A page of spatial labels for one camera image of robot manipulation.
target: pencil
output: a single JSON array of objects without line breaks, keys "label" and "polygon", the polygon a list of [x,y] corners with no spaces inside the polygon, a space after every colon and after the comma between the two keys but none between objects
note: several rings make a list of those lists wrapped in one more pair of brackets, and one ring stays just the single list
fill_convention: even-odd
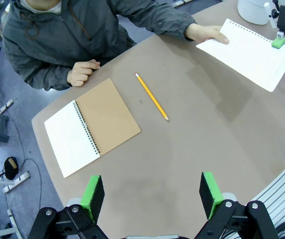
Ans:
[{"label": "pencil", "polygon": [[148,95],[150,96],[150,98],[152,99],[152,101],[154,102],[154,104],[157,106],[158,110],[161,112],[162,116],[169,122],[168,116],[165,113],[165,111],[162,109],[162,107],[160,106],[160,104],[158,103],[158,101],[156,100],[156,98],[152,95],[152,93],[150,92],[150,90],[148,89],[148,87],[146,86],[146,84],[143,82],[142,78],[138,75],[138,73],[135,73],[136,77],[138,78],[139,82],[141,83],[141,85],[144,87],[144,89],[147,91]]}]

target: table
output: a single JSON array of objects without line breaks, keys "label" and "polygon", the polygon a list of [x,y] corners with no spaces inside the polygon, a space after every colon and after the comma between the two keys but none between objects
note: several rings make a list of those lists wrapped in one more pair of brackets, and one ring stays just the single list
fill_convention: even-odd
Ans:
[{"label": "table", "polygon": [[[194,15],[199,24],[226,18],[274,38],[269,25],[241,19],[227,0]],[[138,72],[165,109],[168,123],[146,94]],[[111,78],[141,133],[63,178],[44,121]],[[63,204],[81,197],[101,174],[105,200],[99,226],[110,238],[179,234],[193,238],[206,221],[198,193],[202,171],[240,203],[254,198],[285,168],[285,75],[273,93],[195,47],[153,36],[106,64],[32,120],[39,148]]]}]

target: jacket zipper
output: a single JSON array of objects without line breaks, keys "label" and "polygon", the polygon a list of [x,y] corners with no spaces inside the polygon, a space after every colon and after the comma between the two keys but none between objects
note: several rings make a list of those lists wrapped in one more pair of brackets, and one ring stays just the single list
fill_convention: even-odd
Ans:
[{"label": "jacket zipper", "polygon": [[77,38],[75,37],[75,35],[74,35],[74,34],[72,33],[72,31],[69,29],[69,27],[68,27],[68,25],[66,24],[64,18],[63,18],[62,16],[60,16],[59,18],[60,18],[60,20],[64,23],[64,25],[65,25],[65,27],[67,28],[69,34],[71,34],[72,38],[75,40],[75,42],[76,42],[76,44],[78,45],[78,47],[79,47],[82,51],[87,52],[87,53],[91,56],[90,52],[89,52],[85,47],[82,46],[82,44],[77,40]]}]

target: gray floor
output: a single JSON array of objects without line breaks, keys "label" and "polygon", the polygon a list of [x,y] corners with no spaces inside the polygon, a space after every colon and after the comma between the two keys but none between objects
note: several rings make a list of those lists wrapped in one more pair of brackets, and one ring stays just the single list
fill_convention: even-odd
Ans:
[{"label": "gray floor", "polygon": [[[160,0],[160,2],[172,3],[173,1]],[[218,2],[218,0],[194,0],[193,2],[180,6],[178,10],[194,14]],[[123,17],[120,17],[120,23],[128,30],[130,36],[136,42],[140,42],[152,35],[151,32],[146,31],[144,28],[135,27],[131,22]],[[58,92],[55,90],[46,92],[44,90],[31,88],[12,70],[4,52],[1,51],[0,100],[5,103],[10,98],[14,98],[15,103],[7,113],[5,113],[5,115],[10,114],[12,118],[7,124],[7,132],[10,135],[10,140],[8,143],[0,144],[0,170],[3,168],[4,160],[9,156],[15,156],[19,165],[23,163],[24,158],[34,159],[40,168],[42,178],[41,207],[54,207],[57,210],[63,209],[63,205],[58,198],[44,165],[33,133],[31,120],[39,111],[59,97],[62,93],[64,92]],[[22,172],[29,171],[31,178],[10,191],[7,194],[7,201],[8,208],[12,210],[22,236],[27,238],[38,212],[40,177],[38,175],[36,165],[31,161],[27,161],[22,169]],[[7,205],[5,195],[0,187],[1,228],[4,227],[2,223],[9,222],[6,210]]]}]

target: metal bolt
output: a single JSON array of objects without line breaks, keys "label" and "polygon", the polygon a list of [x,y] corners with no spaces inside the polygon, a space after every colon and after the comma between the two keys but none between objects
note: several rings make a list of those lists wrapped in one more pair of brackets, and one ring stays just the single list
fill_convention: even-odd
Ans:
[{"label": "metal bolt", "polygon": [[73,207],[72,212],[74,212],[74,213],[78,212],[78,207]]},{"label": "metal bolt", "polygon": [[256,204],[256,203],[253,203],[253,204],[252,204],[252,208],[253,208],[253,209],[257,209],[258,207],[259,207],[258,204]]},{"label": "metal bolt", "polygon": [[232,203],[231,203],[231,202],[226,202],[226,207],[227,207],[227,208],[232,207]]},{"label": "metal bolt", "polygon": [[47,210],[45,214],[48,215],[48,216],[51,215],[52,214],[52,210]]}]

